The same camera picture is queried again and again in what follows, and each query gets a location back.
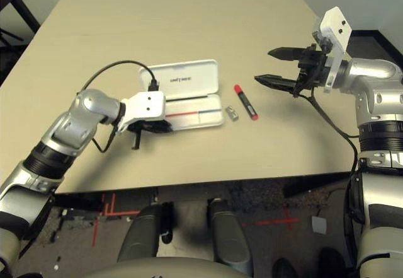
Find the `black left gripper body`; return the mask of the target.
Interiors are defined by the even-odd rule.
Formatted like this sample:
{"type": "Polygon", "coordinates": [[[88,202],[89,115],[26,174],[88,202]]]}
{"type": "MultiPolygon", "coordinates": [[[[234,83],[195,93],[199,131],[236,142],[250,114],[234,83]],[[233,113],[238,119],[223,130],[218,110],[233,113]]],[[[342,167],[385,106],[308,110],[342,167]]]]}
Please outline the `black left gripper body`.
{"type": "Polygon", "coordinates": [[[147,131],[147,132],[154,132],[155,127],[154,127],[154,122],[149,122],[149,121],[136,121],[132,124],[130,124],[127,127],[127,130],[133,133],[140,132],[140,131],[147,131]]]}

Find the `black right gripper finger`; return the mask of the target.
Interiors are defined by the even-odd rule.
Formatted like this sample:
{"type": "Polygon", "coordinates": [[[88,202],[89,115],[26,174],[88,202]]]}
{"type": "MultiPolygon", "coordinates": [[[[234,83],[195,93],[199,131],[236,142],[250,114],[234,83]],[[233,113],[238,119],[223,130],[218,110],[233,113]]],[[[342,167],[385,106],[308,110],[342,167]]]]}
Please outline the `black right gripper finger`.
{"type": "Polygon", "coordinates": [[[282,61],[299,61],[304,53],[303,48],[278,47],[268,52],[268,55],[282,61]]]}
{"type": "Polygon", "coordinates": [[[281,76],[264,74],[255,76],[254,79],[265,87],[292,93],[296,84],[296,81],[292,79],[285,79],[281,76]]]}

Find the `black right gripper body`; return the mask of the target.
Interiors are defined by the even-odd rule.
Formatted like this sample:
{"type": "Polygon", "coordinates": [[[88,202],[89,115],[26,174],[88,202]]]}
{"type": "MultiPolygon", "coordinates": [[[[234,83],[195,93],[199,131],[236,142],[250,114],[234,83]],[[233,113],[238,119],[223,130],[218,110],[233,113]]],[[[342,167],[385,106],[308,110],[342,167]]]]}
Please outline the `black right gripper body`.
{"type": "Polygon", "coordinates": [[[329,72],[329,69],[325,67],[326,61],[326,54],[317,50],[315,43],[303,49],[298,61],[300,71],[294,85],[294,97],[298,97],[303,90],[311,90],[325,85],[329,72]]]}

